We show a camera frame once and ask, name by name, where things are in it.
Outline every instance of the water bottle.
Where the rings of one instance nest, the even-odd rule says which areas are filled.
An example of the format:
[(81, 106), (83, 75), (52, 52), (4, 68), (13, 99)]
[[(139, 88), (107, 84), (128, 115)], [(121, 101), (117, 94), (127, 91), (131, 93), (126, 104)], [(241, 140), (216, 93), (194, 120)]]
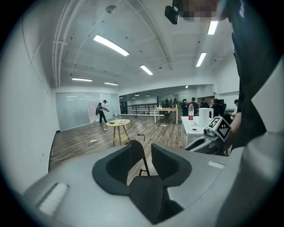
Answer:
[(188, 119), (190, 121), (193, 121), (193, 116), (194, 116), (194, 107), (192, 105), (192, 102), (189, 104), (189, 107), (188, 107)]

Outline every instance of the door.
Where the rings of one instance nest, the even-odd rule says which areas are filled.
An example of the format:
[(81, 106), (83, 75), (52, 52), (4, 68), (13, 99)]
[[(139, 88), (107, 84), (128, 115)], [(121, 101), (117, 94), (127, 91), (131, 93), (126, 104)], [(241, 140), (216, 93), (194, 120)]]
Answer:
[(110, 104), (112, 108), (112, 115), (115, 117), (115, 114), (120, 115), (118, 107), (118, 96), (117, 94), (110, 94)]
[(120, 112), (121, 114), (127, 114), (127, 102), (120, 102)]

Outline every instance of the kettle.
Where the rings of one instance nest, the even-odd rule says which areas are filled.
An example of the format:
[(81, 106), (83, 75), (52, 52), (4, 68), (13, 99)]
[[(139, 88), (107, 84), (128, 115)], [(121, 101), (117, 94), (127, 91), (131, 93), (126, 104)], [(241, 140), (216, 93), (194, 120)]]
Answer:
[(198, 117), (198, 126), (207, 127), (209, 122), (211, 122), (214, 118), (212, 108), (199, 108), (199, 117)]

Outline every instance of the white table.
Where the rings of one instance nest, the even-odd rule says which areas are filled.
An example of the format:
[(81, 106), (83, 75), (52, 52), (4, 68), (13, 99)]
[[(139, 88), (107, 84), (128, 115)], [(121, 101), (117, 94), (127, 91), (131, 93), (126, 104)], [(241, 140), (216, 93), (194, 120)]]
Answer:
[(187, 147), (192, 141), (203, 135), (203, 129), (206, 127), (198, 126), (198, 116), (193, 117), (193, 123), (188, 120), (188, 117), (181, 117), (181, 138), (179, 141), (180, 147)]
[(156, 124), (156, 112), (158, 112), (158, 120), (160, 120), (160, 111), (176, 111), (177, 112), (177, 122), (176, 122), (176, 124), (178, 124), (178, 109), (172, 109), (172, 108), (154, 109), (155, 124)]

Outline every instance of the person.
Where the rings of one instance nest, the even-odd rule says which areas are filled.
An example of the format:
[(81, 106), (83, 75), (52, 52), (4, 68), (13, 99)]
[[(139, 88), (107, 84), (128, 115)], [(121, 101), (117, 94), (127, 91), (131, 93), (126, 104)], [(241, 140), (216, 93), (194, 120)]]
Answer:
[(107, 101), (104, 100), (101, 104), (101, 106), (99, 107), (99, 124), (101, 125), (102, 124), (102, 121), (104, 120), (105, 123), (107, 123), (107, 120), (106, 120), (106, 116), (104, 114), (104, 110), (109, 112), (109, 110), (106, 108), (106, 103)]
[(194, 108), (194, 115), (198, 116), (198, 111), (199, 111), (199, 105), (195, 102), (195, 97), (191, 98), (191, 102)]
[(214, 99), (214, 101), (211, 100), (211, 104), (212, 104), (211, 108), (213, 108), (213, 116), (223, 117), (227, 105), (223, 104), (222, 99), (219, 100), (218, 98), (216, 98)]
[(169, 100), (167, 98), (165, 100), (165, 103), (166, 103), (166, 108), (168, 108), (169, 107)]
[(264, 4), (255, 0), (179, 0), (177, 8), (185, 19), (222, 21), (232, 25), (232, 52), (240, 77), (238, 108), (225, 149), (244, 147), (266, 132), (252, 98), (267, 81), (284, 53), (281, 30), (282, 1)]
[(235, 105), (236, 105), (236, 108), (235, 108), (235, 111), (232, 113), (232, 112), (229, 112), (229, 114), (231, 115), (231, 119), (234, 120), (235, 119), (235, 116), (237, 114), (237, 110), (238, 110), (238, 100), (236, 99), (234, 101)]
[(182, 109), (182, 115), (183, 116), (188, 116), (188, 104), (187, 104), (185, 98), (182, 100), (181, 109)]
[(208, 103), (205, 102), (205, 98), (201, 99), (200, 108), (209, 108)]

